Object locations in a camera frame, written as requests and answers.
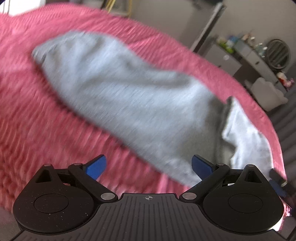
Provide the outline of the white blue canister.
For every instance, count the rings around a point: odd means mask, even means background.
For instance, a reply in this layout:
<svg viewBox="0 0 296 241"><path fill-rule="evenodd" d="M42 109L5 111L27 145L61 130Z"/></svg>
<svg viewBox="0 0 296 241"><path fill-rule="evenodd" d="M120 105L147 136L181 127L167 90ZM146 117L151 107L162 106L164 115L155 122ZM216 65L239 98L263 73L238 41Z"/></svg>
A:
<svg viewBox="0 0 296 241"><path fill-rule="evenodd" d="M226 42L226 45L228 48L233 48L234 45L237 43L237 41L238 41L238 37L231 35L231 36L229 36L229 38Z"/></svg>

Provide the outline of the grey pants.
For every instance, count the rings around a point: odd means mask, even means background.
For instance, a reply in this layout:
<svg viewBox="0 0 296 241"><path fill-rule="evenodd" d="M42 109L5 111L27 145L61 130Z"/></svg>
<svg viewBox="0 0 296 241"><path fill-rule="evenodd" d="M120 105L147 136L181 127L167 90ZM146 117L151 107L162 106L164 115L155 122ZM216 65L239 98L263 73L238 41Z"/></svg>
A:
<svg viewBox="0 0 296 241"><path fill-rule="evenodd" d="M186 186L202 178L194 155L233 169L253 164L266 177L273 168L267 138L235 97L221 102L200 80L153 67L118 39L69 32L32 57L67 107Z"/></svg>

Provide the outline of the pink ribbed bedspread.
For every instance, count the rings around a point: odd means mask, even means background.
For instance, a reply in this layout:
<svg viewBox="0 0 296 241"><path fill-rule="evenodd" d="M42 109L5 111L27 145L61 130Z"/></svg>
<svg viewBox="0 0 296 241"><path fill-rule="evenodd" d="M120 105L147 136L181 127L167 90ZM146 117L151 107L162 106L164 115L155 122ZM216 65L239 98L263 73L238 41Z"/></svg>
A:
<svg viewBox="0 0 296 241"><path fill-rule="evenodd" d="M122 193L175 193L186 187L159 173L108 132L69 111L32 59L33 49L71 30L117 37L161 69L193 75L222 101L236 97L268 139L274 168L285 177L278 136L266 113L230 75L175 39L137 21L78 4L48 4L27 13L1 14L1 207L16 197L43 164L66 168L103 154L107 168L99 181Z"/></svg>

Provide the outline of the red white plush toy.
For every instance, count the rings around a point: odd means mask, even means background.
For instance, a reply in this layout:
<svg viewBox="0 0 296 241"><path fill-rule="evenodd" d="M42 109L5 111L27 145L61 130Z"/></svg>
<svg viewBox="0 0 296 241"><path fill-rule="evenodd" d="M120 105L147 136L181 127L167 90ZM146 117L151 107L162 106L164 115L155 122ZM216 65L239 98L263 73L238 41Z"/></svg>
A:
<svg viewBox="0 0 296 241"><path fill-rule="evenodd" d="M295 83L293 78L288 79L283 72L278 72L276 76L281 84L287 89L291 88Z"/></svg>

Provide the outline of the green packet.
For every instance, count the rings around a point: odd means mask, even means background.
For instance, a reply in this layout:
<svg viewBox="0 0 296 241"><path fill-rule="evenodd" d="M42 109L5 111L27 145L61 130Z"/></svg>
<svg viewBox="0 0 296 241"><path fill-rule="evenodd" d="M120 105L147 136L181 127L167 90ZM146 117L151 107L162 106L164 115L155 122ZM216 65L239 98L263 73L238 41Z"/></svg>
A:
<svg viewBox="0 0 296 241"><path fill-rule="evenodd" d="M224 37L218 37L216 40L216 43L225 51L227 51L229 53L233 53L232 47L229 47L227 45L227 40Z"/></svg>

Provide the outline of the wooden tiered side stand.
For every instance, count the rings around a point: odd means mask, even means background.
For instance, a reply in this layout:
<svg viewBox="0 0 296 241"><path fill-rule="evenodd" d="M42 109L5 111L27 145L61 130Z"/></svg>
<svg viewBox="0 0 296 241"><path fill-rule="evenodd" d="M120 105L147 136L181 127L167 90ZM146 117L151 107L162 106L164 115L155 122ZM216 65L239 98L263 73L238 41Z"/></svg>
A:
<svg viewBox="0 0 296 241"><path fill-rule="evenodd" d="M133 0L103 0L100 9L108 13L129 18L132 15Z"/></svg>

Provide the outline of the white vanity desk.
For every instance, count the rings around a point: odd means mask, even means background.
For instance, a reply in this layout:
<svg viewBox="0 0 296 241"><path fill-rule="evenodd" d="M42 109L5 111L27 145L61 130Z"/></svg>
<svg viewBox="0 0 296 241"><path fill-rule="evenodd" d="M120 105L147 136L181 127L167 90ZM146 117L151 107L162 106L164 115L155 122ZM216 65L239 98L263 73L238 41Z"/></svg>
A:
<svg viewBox="0 0 296 241"><path fill-rule="evenodd" d="M262 78L271 82L278 90L283 94L287 93L287 90L278 80L277 76L272 72L265 61L245 42L238 40L234 45L236 53L242 57Z"/></svg>

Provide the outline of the grey drawer cabinet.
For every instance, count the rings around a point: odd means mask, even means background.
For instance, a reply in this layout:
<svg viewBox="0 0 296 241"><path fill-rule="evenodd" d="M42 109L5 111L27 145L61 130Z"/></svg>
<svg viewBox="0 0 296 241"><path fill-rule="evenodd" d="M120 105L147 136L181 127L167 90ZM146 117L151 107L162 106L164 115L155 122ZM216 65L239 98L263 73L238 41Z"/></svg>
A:
<svg viewBox="0 0 296 241"><path fill-rule="evenodd" d="M241 64L217 44L213 44L207 50L204 58L231 76L241 68Z"/></svg>

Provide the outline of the round vanity mirror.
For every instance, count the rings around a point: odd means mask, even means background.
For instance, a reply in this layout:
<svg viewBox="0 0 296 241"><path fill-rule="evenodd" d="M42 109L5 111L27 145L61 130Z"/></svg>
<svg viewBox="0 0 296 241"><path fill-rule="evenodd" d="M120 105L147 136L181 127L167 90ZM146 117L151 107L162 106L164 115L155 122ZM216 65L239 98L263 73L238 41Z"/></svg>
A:
<svg viewBox="0 0 296 241"><path fill-rule="evenodd" d="M265 61L273 70L283 70L290 62L290 48L281 39L273 39L267 43Z"/></svg>

